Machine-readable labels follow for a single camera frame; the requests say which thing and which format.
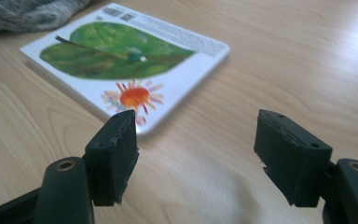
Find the board book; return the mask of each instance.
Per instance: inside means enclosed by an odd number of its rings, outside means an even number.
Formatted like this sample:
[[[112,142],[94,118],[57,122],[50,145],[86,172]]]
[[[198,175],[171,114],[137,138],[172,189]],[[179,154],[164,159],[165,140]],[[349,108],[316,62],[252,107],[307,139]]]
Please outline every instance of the board book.
[[[108,120],[150,133],[228,55],[227,44],[109,4],[21,48],[40,76]]]

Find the book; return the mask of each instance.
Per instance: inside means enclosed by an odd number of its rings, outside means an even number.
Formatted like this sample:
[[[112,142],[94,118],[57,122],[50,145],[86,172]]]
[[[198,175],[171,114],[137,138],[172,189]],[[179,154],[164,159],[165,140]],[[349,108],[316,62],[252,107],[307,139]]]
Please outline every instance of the book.
[[[229,54],[227,44],[112,3],[21,47],[29,65],[101,119],[150,133]]]

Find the light wood surface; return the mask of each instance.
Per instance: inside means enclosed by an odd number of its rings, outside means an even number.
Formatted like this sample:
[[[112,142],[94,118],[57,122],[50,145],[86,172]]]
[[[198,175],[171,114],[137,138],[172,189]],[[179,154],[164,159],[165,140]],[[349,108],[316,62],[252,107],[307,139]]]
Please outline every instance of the light wood surface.
[[[93,1],[78,18],[108,1]],[[122,205],[96,223],[322,223],[290,207],[255,155],[260,108],[280,112],[358,160],[358,1],[118,0],[226,42],[227,60],[151,136]],[[0,204],[41,185],[52,162],[84,154],[104,121],[49,85],[0,35]]]

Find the gray fabric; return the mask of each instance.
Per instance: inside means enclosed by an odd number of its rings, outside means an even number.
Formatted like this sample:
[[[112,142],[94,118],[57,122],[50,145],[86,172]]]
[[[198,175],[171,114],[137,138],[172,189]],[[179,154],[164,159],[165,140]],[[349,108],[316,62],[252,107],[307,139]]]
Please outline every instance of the gray fabric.
[[[66,24],[90,0],[0,0],[0,32],[46,31]]]

